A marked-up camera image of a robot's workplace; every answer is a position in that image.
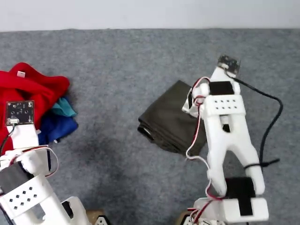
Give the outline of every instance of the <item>fabric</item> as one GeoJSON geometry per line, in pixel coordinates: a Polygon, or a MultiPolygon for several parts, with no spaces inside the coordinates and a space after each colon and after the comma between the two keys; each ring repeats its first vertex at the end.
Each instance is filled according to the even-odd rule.
{"type": "MultiPolygon", "coordinates": [[[[0,71],[0,140],[7,136],[5,105],[7,101],[34,100],[34,124],[39,129],[41,118],[69,87],[69,80],[63,76],[48,77],[36,71],[29,64],[16,64],[9,72],[0,71]],[[18,71],[25,77],[17,76],[18,71]]],[[[13,148],[9,139],[3,154],[13,148]]]]}
{"type": "Polygon", "coordinates": [[[60,97],[58,99],[58,101],[52,107],[51,112],[53,112],[56,115],[67,117],[77,115],[77,113],[73,110],[72,106],[65,97],[60,97]]]}
{"type": "MultiPolygon", "coordinates": [[[[196,118],[181,110],[190,88],[184,82],[177,81],[139,117],[141,124],[138,131],[160,148],[185,155],[197,125],[196,118]]],[[[205,143],[204,123],[201,123],[190,154],[199,155],[205,143]]]]}
{"type": "Polygon", "coordinates": [[[38,134],[38,142],[40,145],[49,144],[54,140],[69,135],[77,128],[78,124],[72,117],[56,115],[49,111],[42,117],[41,133],[38,134]]]}

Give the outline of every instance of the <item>pile of clothes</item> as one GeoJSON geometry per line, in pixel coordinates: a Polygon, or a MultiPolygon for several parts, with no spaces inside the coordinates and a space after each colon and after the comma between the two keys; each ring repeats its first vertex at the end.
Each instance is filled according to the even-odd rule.
{"type": "MultiPolygon", "coordinates": [[[[70,85],[63,76],[45,76],[27,63],[16,64],[9,72],[0,71],[0,140],[8,135],[5,109],[8,101],[34,101],[34,125],[40,145],[57,142],[78,128],[76,112],[66,96],[70,85]]],[[[8,140],[3,154],[12,150],[8,140]]]]}

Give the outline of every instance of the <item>blue cloth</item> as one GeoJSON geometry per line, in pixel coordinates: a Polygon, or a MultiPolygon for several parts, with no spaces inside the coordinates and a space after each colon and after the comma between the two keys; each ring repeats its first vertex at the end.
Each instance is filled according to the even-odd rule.
{"type": "Polygon", "coordinates": [[[40,145],[48,144],[69,135],[77,128],[78,124],[72,117],[60,116],[48,111],[42,117],[38,142],[40,145]]]}
{"type": "Polygon", "coordinates": [[[77,115],[66,97],[60,97],[52,107],[51,111],[60,116],[72,117],[77,115]]]}

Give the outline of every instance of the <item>white wall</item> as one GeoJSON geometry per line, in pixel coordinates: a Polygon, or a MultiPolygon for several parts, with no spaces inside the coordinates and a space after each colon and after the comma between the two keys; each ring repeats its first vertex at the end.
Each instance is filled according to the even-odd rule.
{"type": "Polygon", "coordinates": [[[0,0],[0,31],[300,28],[300,0],[0,0]]]}

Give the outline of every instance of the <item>wooden base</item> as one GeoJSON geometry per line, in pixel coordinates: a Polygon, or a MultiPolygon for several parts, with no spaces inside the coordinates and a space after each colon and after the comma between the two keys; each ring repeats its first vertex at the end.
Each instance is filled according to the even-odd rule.
{"type": "Polygon", "coordinates": [[[189,211],[184,211],[180,214],[180,216],[178,217],[178,219],[176,220],[175,225],[182,225],[183,222],[186,220],[186,215],[190,215],[191,212],[189,211]]]}
{"type": "Polygon", "coordinates": [[[104,215],[104,211],[103,210],[87,210],[86,215],[88,216],[90,223],[92,225],[94,225],[98,219],[98,216],[104,215]]]}

